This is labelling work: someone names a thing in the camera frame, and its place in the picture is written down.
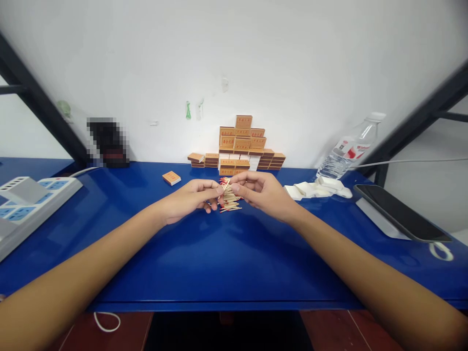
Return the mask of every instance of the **left hand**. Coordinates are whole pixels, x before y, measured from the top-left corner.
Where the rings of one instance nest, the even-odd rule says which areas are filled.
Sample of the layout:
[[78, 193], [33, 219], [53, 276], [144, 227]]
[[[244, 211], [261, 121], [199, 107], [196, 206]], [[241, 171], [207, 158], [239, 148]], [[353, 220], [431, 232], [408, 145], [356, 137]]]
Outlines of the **left hand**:
[[208, 214], [212, 210], [216, 211], [217, 203], [224, 203], [223, 194], [223, 187], [214, 180], [193, 179], [154, 206], [158, 208], [157, 211], [166, 224], [173, 224], [196, 209], [204, 208]]

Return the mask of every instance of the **bottle cap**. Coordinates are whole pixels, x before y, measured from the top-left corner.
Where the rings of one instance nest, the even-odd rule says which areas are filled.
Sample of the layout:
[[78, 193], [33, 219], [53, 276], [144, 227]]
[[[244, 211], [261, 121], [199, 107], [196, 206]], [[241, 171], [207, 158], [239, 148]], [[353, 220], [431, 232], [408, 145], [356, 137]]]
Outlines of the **bottle cap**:
[[384, 119], [386, 116], [387, 116], [386, 114], [381, 113], [381, 112], [372, 112], [372, 113], [366, 118], [366, 120], [371, 121], [371, 122], [380, 123], [380, 122], [383, 121], [383, 119]]

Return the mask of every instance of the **power strip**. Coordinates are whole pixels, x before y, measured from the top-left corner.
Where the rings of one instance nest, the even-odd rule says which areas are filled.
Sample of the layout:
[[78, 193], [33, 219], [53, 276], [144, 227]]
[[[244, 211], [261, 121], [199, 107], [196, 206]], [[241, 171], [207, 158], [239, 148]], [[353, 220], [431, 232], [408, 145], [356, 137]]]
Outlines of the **power strip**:
[[78, 179], [69, 177], [45, 178], [38, 184], [46, 193], [35, 203], [17, 204], [10, 200], [0, 206], [0, 262], [83, 186]]

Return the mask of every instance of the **blue tabletop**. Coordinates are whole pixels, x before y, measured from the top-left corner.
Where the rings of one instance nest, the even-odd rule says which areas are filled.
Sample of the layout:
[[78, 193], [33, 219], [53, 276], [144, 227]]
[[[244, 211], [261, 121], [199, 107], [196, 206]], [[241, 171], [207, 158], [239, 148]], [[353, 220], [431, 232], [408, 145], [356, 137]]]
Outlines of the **blue tabletop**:
[[[182, 177], [169, 186], [162, 175]], [[315, 170], [274, 172], [281, 184], [312, 181]], [[131, 163], [78, 177], [81, 188], [0, 263], [0, 293], [11, 294], [86, 248], [138, 211], [190, 179], [218, 180], [217, 169], [187, 164]], [[358, 172], [343, 183], [369, 184]], [[468, 308], [468, 248], [454, 240], [455, 259], [440, 261], [421, 242], [385, 236], [356, 206], [338, 196], [302, 206], [343, 235], [458, 308]], [[92, 311], [234, 311], [356, 309], [361, 304], [326, 263], [286, 224], [243, 204], [230, 213], [204, 211], [167, 226], [104, 288]]]
[[[18, 176], [34, 180], [57, 176], [75, 161], [56, 158], [0, 157], [0, 185]], [[6, 199], [0, 196], [0, 205]]]

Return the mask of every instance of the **hand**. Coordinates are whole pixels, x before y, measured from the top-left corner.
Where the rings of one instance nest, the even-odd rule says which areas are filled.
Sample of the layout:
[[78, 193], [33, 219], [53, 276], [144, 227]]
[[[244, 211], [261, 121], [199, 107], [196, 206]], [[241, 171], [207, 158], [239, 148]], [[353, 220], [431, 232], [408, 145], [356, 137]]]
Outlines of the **hand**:
[[214, 180], [193, 179], [176, 192], [156, 202], [154, 206], [166, 224], [173, 224], [195, 209], [204, 208], [206, 213], [210, 213], [212, 209], [216, 211], [218, 201], [224, 203], [223, 194], [223, 187]]
[[236, 195], [282, 222], [288, 222], [302, 209], [271, 173], [239, 173], [231, 178], [230, 184]]

